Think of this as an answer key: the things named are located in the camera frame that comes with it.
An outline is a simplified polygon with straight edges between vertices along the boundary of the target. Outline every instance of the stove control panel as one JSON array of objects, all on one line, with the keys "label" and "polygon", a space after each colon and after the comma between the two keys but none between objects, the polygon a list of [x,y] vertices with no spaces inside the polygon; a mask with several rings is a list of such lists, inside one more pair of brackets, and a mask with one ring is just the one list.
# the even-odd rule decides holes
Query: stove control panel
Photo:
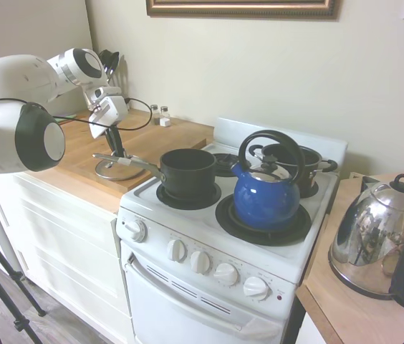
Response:
[{"label": "stove control panel", "polygon": [[173,262],[182,262],[186,258],[186,246],[181,240],[170,240],[167,244],[167,258]]},{"label": "stove control panel", "polygon": [[133,252],[198,289],[274,317],[291,309],[296,285],[255,266],[261,262],[245,262],[124,208],[116,232]]},{"label": "stove control panel", "polygon": [[259,277],[248,277],[244,283],[244,294],[255,300],[264,300],[269,295],[270,288]]},{"label": "stove control panel", "polygon": [[191,255],[191,270],[196,274],[206,274],[211,267],[210,257],[207,253],[195,251]]},{"label": "stove control panel", "polygon": [[142,242],[146,236],[146,225],[141,220],[122,221],[123,233],[133,242]]},{"label": "stove control panel", "polygon": [[237,272],[237,269],[232,265],[228,263],[221,263],[215,270],[215,273],[213,274],[213,277],[215,277],[218,281],[231,286],[237,283],[239,280],[239,273]]}]

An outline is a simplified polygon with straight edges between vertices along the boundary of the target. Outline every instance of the countertop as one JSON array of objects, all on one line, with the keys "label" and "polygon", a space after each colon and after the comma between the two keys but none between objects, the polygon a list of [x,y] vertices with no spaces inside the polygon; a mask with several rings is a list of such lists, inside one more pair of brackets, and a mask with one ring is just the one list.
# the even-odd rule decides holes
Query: countertop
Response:
[{"label": "countertop", "polygon": [[[87,111],[77,118],[87,119]],[[148,113],[131,109],[119,125],[120,128],[136,128],[148,120]],[[159,165],[162,154],[177,148],[202,148],[213,140],[213,127],[172,118],[172,125],[164,128],[147,125],[136,131],[121,131],[122,144],[129,154]],[[100,160],[93,153],[111,154],[105,138],[95,140],[89,125],[68,120],[62,123],[66,151],[60,164],[42,172],[26,172],[33,178],[48,183],[73,196],[79,197],[104,210],[117,212],[121,196],[130,189],[151,178],[143,171],[128,181],[108,181],[95,173]]]},{"label": "countertop", "polygon": [[[373,176],[392,181],[396,174]],[[340,182],[326,226],[312,253],[297,296],[328,344],[404,343],[404,308],[374,300],[342,284],[330,269],[327,253],[348,206],[360,192],[361,178]]]}]

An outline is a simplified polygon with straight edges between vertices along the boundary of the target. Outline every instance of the blue kettle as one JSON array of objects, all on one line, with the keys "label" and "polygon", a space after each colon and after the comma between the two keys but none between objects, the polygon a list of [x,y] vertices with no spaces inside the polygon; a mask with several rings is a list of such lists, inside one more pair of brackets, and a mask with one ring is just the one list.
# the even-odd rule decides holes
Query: blue kettle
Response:
[{"label": "blue kettle", "polygon": [[[284,178],[274,173],[278,167],[274,156],[264,156],[262,164],[250,167],[245,153],[248,144],[255,138],[269,138],[283,145],[293,156],[297,165],[294,176]],[[260,130],[251,134],[241,144],[239,162],[232,171],[239,178],[234,190],[234,207],[237,216],[246,225],[264,231],[279,231],[289,224],[299,208],[297,182],[304,172],[304,154],[289,136],[275,130]]]}]

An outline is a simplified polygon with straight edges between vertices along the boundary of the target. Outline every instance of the kettle spout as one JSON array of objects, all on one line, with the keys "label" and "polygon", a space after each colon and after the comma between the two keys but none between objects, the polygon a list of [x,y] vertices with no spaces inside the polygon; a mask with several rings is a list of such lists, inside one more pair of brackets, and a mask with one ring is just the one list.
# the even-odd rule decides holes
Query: kettle spout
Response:
[{"label": "kettle spout", "polygon": [[236,175],[237,178],[240,178],[241,175],[244,173],[240,163],[236,163],[234,166],[231,167],[231,171]]}]

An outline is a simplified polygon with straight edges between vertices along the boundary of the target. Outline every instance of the silver kettle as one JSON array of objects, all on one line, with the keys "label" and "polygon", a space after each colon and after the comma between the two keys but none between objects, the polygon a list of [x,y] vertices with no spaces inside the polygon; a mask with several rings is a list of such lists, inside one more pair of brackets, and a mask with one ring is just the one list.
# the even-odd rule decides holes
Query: silver kettle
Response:
[{"label": "silver kettle", "polygon": [[401,179],[404,174],[362,190],[348,208],[328,257],[332,271],[348,287],[368,297],[394,299],[404,307]]}]

